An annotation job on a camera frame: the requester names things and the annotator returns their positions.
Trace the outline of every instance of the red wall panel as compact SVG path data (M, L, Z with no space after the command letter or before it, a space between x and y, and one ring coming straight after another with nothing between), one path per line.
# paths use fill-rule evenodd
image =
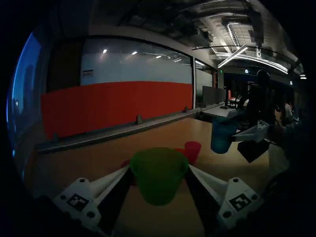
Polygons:
M48 139L80 134L192 108L192 85L129 81L62 89L41 97Z

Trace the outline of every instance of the white wall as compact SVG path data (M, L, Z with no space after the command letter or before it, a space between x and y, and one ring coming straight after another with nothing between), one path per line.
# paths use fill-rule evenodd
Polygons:
M93 76L85 77L81 73L80 85L116 81L165 81L192 84L191 66L139 54L83 54L81 71L85 70L93 70Z
M196 95L203 95L203 86L212 87L213 86L213 75L201 71L196 70Z
M126 36L151 41L184 52L190 56L196 57L198 60L214 68L217 68L217 64L209 58L209 49L192 51L193 48L191 47L181 44L166 36L141 28L132 26L90 25L89 35Z

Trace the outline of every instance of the light fixture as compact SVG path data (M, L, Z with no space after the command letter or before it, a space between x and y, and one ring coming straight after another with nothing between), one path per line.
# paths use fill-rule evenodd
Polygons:
M201 62L199 62L199 61L197 61L197 60L195 60L195 62L198 63L198 64L200 64L200 65L202 65L202 66L205 66L205 64L203 64L203 63L201 63Z
M230 55L228 58L226 58L223 62L221 62L218 65L218 68L224 66L225 64L229 63L230 61L232 61L234 58L236 58L238 55L242 54L243 52L245 52L248 49L248 47L244 44L243 46L241 46L237 51L235 51L232 55Z
M230 53L217 53L216 54L216 56L224 56L224 57L229 57L231 55L232 54L230 54ZM280 70L281 72L283 72L285 74L288 74L288 69L286 67L282 66L281 64L275 63L275 62L271 62L271 61L261 59L261 58L255 58L255 57L248 56L248 55L238 55L238 56L236 56L236 58L262 63L262 64L268 65L270 67L273 67L277 70Z

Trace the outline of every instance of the table surface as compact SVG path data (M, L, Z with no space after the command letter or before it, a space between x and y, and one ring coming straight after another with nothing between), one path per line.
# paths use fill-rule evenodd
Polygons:
M228 181L239 177L261 193L268 182L267 152L248 163L232 143L226 154L210 149L212 124L185 118L158 128L78 149L39 155L34 164L34 193L53 198L79 177L90 181L117 170L137 151L151 147L183 148L187 141L202 144L195 166ZM115 227L115 235L204 236L198 212L185 183L174 200L161 207L147 204L138 187L129 189Z
M228 113L230 111L234 111L235 110L235 109L230 109L230 108L221 109L220 107L221 106L217 106L217 107L214 107L214 108L211 108L211 109L203 110L203 113L207 113L207 114L210 114L210 115L221 116L221 117L227 117L227 115L228 115Z

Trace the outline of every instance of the partition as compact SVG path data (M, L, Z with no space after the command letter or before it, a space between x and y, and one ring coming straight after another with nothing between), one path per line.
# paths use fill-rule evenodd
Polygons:
M87 39L80 86L42 95L46 135L67 137L192 108L191 58L126 39Z
M226 90L203 86L203 106L225 101Z

